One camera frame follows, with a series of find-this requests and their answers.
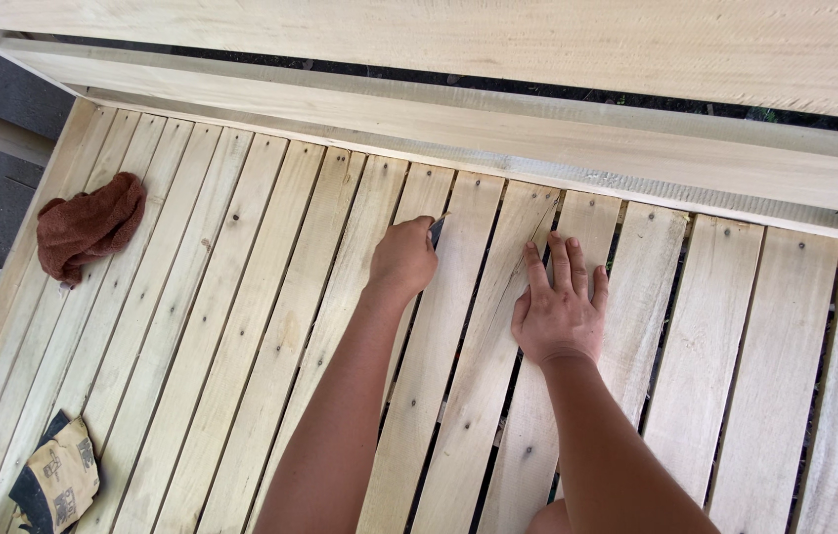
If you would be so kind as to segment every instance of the wooden bench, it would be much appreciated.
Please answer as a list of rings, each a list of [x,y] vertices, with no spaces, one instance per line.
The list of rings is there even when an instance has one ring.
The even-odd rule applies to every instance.
[[[19,9],[0,25],[76,16]],[[81,97],[0,276],[1,534],[59,409],[100,458],[79,534],[251,532],[373,246],[446,210],[361,532],[520,533],[560,497],[508,328],[552,228],[610,268],[600,370],[721,531],[838,531],[838,133],[17,37],[0,53]],[[120,171],[139,230],[62,293],[35,212]]]

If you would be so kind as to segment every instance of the brown towel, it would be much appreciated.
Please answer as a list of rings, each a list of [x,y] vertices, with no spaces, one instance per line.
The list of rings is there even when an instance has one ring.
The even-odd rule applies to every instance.
[[[70,286],[78,284],[83,279],[79,266],[125,247],[144,211],[145,190],[128,172],[92,193],[50,200],[36,216],[43,270]]]

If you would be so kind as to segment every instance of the forearm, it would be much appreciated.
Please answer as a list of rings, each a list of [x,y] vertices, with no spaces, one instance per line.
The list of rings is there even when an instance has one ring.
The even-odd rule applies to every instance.
[[[367,285],[284,450],[255,532],[354,532],[407,299]]]
[[[542,366],[574,532],[717,532],[629,423],[585,356]]]

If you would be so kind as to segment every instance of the wooden frame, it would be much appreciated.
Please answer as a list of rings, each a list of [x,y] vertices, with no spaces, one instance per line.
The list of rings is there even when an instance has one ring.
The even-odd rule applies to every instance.
[[[838,5],[830,0],[0,0],[0,28],[838,116]]]

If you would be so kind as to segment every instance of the hand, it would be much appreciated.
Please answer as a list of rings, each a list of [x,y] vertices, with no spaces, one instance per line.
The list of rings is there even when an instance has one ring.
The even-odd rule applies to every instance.
[[[423,215],[390,226],[372,253],[369,285],[400,297],[402,305],[424,290],[439,265],[428,230],[433,223],[434,218]]]
[[[539,366],[558,357],[587,357],[595,365],[603,344],[607,272],[603,265],[593,271],[590,300],[580,243],[571,237],[565,244],[556,231],[547,242],[551,245],[555,287],[547,279],[537,247],[529,241],[524,245],[524,262],[531,284],[515,303],[511,334],[524,355]]]

